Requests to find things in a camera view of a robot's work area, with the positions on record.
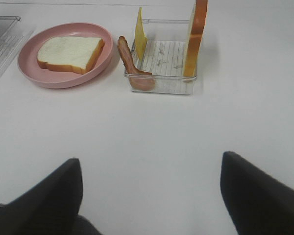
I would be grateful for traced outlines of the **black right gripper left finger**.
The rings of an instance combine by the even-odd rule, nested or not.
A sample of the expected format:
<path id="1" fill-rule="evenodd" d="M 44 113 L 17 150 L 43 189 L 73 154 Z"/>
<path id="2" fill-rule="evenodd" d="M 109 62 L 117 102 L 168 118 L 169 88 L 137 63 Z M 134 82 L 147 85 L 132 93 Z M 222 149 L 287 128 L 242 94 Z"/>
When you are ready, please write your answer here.
<path id="1" fill-rule="evenodd" d="M 78 214 L 83 197 L 80 161 L 68 159 L 44 180 L 0 207 L 0 235 L 98 235 Z"/>

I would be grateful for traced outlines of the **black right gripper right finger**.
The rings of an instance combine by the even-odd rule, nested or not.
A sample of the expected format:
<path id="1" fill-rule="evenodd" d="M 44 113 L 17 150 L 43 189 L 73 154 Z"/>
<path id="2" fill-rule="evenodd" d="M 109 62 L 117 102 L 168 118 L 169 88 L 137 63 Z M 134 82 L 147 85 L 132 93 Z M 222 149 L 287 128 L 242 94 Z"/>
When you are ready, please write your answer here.
<path id="1" fill-rule="evenodd" d="M 294 190 L 235 152 L 222 156 L 220 190 L 240 235 L 294 235 Z"/>

